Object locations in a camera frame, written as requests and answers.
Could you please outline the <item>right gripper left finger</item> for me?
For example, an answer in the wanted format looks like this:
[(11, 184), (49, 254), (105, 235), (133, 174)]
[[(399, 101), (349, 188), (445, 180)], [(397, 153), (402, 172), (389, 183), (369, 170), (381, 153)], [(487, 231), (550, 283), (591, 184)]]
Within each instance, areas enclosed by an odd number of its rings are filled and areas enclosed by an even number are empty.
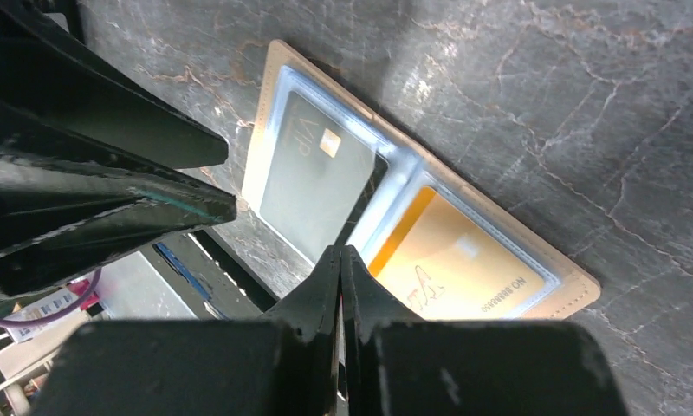
[(97, 321), (62, 345), (34, 415), (334, 415), (340, 252), (246, 320)]

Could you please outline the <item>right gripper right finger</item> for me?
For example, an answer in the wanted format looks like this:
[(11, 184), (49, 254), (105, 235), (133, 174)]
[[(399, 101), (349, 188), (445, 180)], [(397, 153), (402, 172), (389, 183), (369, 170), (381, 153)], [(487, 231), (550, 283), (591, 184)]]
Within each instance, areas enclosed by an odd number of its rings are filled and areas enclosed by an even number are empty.
[(340, 250), (352, 415), (625, 415), (600, 345), (549, 320), (419, 318)]

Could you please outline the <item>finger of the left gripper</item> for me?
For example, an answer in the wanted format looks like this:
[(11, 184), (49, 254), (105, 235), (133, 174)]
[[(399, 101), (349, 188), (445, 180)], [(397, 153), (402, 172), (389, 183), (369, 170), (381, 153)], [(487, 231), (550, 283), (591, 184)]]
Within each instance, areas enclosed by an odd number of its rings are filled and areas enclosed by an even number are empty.
[(224, 139), (87, 47), (76, 1), (0, 1), (0, 100), (173, 169), (229, 156)]
[(235, 218), (232, 194), (133, 155), (71, 160), (0, 147), (0, 299)]

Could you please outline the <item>black credit card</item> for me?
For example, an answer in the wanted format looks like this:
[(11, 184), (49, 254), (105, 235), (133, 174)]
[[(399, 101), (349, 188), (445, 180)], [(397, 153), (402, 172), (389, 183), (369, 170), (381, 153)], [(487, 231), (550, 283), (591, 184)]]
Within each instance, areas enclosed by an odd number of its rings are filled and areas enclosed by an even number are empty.
[(288, 94), (260, 214), (309, 262), (344, 244), (387, 161), (300, 94)]

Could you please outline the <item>orange credit card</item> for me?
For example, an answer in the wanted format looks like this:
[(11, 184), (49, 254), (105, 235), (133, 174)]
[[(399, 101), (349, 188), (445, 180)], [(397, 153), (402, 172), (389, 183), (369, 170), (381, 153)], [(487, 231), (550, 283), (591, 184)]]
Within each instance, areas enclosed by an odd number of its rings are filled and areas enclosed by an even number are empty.
[(488, 320), (541, 291), (545, 282), (446, 198), (422, 187), (368, 267), (426, 320)]

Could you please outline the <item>beige leather card holder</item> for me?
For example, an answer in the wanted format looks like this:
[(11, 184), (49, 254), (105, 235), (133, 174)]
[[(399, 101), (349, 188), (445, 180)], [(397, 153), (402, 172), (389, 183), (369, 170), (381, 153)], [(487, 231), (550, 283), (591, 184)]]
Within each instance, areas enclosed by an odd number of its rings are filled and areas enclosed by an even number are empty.
[(601, 287), (592, 275), (409, 135), (378, 116), (305, 56), (284, 41), (274, 40), (268, 47), (242, 195), (249, 208), (306, 261), (260, 214), (283, 111), (291, 92), (300, 94), (388, 163), (387, 173), (344, 243), (356, 249), (367, 268), (418, 191), (429, 186), (544, 280), (541, 291), (500, 319), (562, 320), (599, 298)]

